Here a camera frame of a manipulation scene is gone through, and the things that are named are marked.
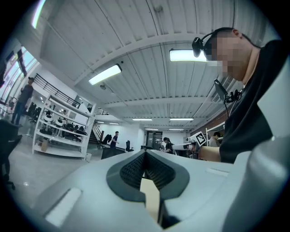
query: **gray floor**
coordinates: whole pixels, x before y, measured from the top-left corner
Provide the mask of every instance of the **gray floor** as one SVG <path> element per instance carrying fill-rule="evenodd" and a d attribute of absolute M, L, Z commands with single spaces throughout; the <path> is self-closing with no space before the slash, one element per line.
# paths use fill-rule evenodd
<path fill-rule="evenodd" d="M 15 191 L 10 192 L 15 198 L 32 207 L 37 196 L 47 187 L 88 162 L 81 158 L 49 155 L 41 152 L 35 152 L 33 155 L 33 138 L 28 135 L 30 130 L 33 134 L 33 125 L 27 117 L 22 117 L 20 123 L 23 127 L 19 129 L 19 134 L 22 134 L 23 137 L 9 156 L 10 180 L 16 187 Z M 92 154 L 90 162 L 97 162 L 102 157 L 102 149 L 98 149 L 96 145 L 89 144 L 87 152 Z"/>

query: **white ceiling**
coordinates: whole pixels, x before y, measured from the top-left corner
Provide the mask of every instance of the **white ceiling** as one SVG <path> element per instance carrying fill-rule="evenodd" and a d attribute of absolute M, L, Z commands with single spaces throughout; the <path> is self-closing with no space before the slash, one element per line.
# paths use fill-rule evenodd
<path fill-rule="evenodd" d="M 30 25 L 33 12 L 16 36 L 62 82 L 125 121 L 150 117 L 145 127 L 188 130 L 224 109 L 212 88 L 219 71 L 202 62 L 170 62 L 169 50 L 190 49 L 196 36 L 225 26 L 261 45 L 267 24 L 246 0 L 46 0 L 37 29 Z M 122 72 L 104 81 L 106 90 L 89 84 L 116 63 Z M 228 91 L 242 87 L 219 80 Z M 172 123 L 170 117 L 195 119 Z"/>

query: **man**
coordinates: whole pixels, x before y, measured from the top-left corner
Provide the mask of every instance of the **man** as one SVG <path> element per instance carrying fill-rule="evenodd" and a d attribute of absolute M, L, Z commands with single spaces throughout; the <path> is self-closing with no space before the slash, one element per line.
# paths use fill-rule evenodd
<path fill-rule="evenodd" d="M 115 148 L 116 148 L 116 143 L 119 144 L 119 142 L 117 142 L 118 135 L 119 135 L 119 132 L 116 131 L 116 132 L 115 132 L 115 136 L 113 137 L 112 142 L 111 142 L 111 144 L 110 144 L 110 147 L 111 147 L 111 148 L 114 148 L 114 149 L 115 149 Z"/>
<path fill-rule="evenodd" d="M 20 120 L 20 117 L 23 113 L 23 110 L 27 104 L 27 101 L 28 101 L 28 99 L 30 99 L 32 97 L 32 93 L 33 93 L 32 83 L 33 83 L 33 81 L 34 81 L 34 78 L 29 77 L 28 84 L 23 89 L 21 89 L 21 95 L 16 103 L 14 113 L 12 116 L 12 121 L 11 121 L 12 124 L 14 124 L 14 119 L 17 115 L 15 124 L 19 125 L 19 120 Z"/>
<path fill-rule="evenodd" d="M 219 132 L 215 132 L 208 142 L 209 147 L 218 147 L 217 140 L 221 137 Z"/>
<path fill-rule="evenodd" d="M 222 62 L 223 72 L 241 81 L 244 88 L 225 122 L 221 146 L 202 147 L 198 156 L 210 161 L 234 163 L 239 153 L 252 150 L 272 137 L 257 102 L 277 77 L 288 53 L 282 41 L 270 41 L 259 48 L 234 28 L 214 31 L 203 52 L 208 60 Z"/>
<path fill-rule="evenodd" d="M 171 149 L 172 143 L 170 142 L 170 139 L 167 137 L 164 137 L 163 142 L 166 143 L 166 147 L 165 147 L 165 150 L 163 150 L 163 152 L 173 154 L 173 151 Z"/>

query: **ear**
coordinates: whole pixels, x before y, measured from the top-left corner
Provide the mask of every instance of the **ear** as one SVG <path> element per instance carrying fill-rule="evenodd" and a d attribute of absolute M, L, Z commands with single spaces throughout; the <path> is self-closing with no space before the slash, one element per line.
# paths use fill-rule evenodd
<path fill-rule="evenodd" d="M 233 29 L 232 33 L 234 34 L 235 37 L 238 37 L 240 39 L 242 38 L 242 33 L 238 31 L 237 29 Z"/>

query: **fluorescent light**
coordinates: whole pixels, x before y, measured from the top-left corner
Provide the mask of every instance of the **fluorescent light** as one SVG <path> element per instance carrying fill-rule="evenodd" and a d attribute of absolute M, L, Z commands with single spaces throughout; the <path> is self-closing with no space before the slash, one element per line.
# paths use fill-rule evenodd
<path fill-rule="evenodd" d="M 202 61 L 207 62 L 203 52 L 199 57 L 195 57 L 193 50 L 170 50 L 170 61 Z"/>
<path fill-rule="evenodd" d="M 134 121 L 152 121 L 151 118 L 132 118 Z"/>
<path fill-rule="evenodd" d="M 170 121 L 192 121 L 193 118 L 171 118 Z"/>
<path fill-rule="evenodd" d="M 92 79 L 89 80 L 91 85 L 97 84 L 98 82 L 101 82 L 102 80 L 105 80 L 108 77 L 114 76 L 118 73 L 122 72 L 119 65 L 114 65 L 105 71 L 99 73 L 98 75 L 94 76 Z"/>
<path fill-rule="evenodd" d="M 45 0 L 40 0 L 38 2 L 38 5 L 36 7 L 36 10 L 35 10 L 35 13 L 34 13 L 34 16 L 33 16 L 33 20 L 32 20 L 32 26 L 36 29 L 36 26 L 37 26 L 37 22 L 38 22 L 38 19 L 39 19 L 39 16 L 40 16 L 40 13 L 41 13 L 41 10 L 44 6 L 44 3 L 45 3 Z"/>

